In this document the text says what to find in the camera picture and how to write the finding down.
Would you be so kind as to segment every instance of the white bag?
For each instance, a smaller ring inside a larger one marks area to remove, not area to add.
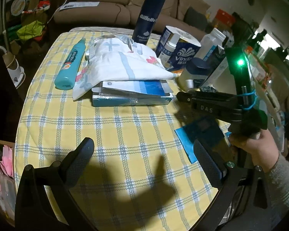
[[[89,64],[76,77],[73,100],[104,81],[171,80],[176,76],[164,69],[149,47],[126,35],[102,36],[95,39]]]

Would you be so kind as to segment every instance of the blue cross pattern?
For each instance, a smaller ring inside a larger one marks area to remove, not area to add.
[[[113,50],[113,46],[114,46],[114,47],[117,47],[117,46],[120,46],[120,44],[117,44],[117,43],[114,43],[114,44],[113,44],[113,39],[110,38],[110,39],[109,39],[109,43],[108,43],[108,42],[104,43],[104,46],[108,46],[109,52],[111,52],[111,51]]]

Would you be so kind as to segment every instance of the small white bottle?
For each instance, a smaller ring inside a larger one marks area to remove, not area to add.
[[[161,54],[158,57],[160,58],[162,65],[166,69],[171,68],[171,65],[167,62],[169,58],[171,57],[172,53],[174,52],[174,50],[176,49],[176,44],[178,43],[179,39],[180,39],[180,35],[177,33],[174,33],[170,41],[168,41],[165,44]]]
[[[198,50],[194,57],[198,57],[204,61],[212,54],[217,45],[222,45],[226,36],[217,28],[214,28],[210,34],[205,35],[200,44],[201,48]]]

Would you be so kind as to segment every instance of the screw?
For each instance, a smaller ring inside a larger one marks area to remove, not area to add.
[[[61,165],[61,161],[54,161],[52,164],[51,164],[51,167],[59,167]]]
[[[228,161],[226,164],[228,167],[235,167],[235,164],[232,161]]]
[[[32,169],[32,165],[31,164],[28,164],[25,166],[25,170],[26,171],[29,171],[30,169]]]
[[[255,169],[256,169],[257,171],[259,171],[259,172],[262,171],[262,167],[260,167],[259,165],[255,166]]]

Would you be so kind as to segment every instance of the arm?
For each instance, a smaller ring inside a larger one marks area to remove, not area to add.
[[[273,223],[277,224],[289,210],[289,162],[279,153],[269,130],[261,130],[258,140],[232,134],[232,145],[251,154],[253,164],[264,170],[273,208]]]

